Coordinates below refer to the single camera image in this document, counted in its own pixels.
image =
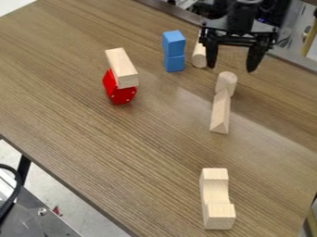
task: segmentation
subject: natural wood block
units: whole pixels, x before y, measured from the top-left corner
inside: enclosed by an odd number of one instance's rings
[[[226,88],[214,96],[210,122],[211,131],[229,133],[230,104],[231,97]]]
[[[203,69],[207,66],[206,48],[197,41],[192,55],[192,64],[194,67]]]
[[[227,169],[203,168],[199,189],[205,229],[230,230],[235,223],[235,206],[229,200]]]
[[[119,89],[139,85],[138,73],[124,48],[106,50],[106,57]]]
[[[235,92],[235,87],[237,84],[237,76],[230,71],[223,71],[219,74],[216,89],[216,94],[223,88],[227,88],[229,95],[233,96]]]

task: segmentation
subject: blue block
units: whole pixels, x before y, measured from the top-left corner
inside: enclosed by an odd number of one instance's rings
[[[182,56],[184,54],[185,38],[180,31],[163,32],[162,47],[165,56]]]
[[[164,67],[167,72],[184,70],[184,56],[165,56]]]

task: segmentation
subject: rectangular wooden block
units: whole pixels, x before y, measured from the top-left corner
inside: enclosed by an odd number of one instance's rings
[[[138,73],[123,48],[106,50],[106,57],[119,89],[139,85]]]
[[[228,134],[231,97],[226,88],[218,92],[213,100],[210,130]]]

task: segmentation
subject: wooden block on red block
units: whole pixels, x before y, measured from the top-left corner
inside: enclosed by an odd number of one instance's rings
[[[129,103],[133,100],[136,94],[135,87],[118,89],[116,79],[111,69],[109,69],[104,76],[103,83],[105,86],[106,94],[114,105]]]
[[[119,89],[139,85],[138,73],[124,48],[108,49],[106,57]]]

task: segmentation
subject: metal frame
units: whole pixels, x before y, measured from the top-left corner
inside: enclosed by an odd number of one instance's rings
[[[21,177],[22,185],[24,186],[24,183],[27,179],[29,170],[31,166],[31,161],[28,159],[25,155],[22,155],[19,159],[19,165],[18,165],[18,174]]]

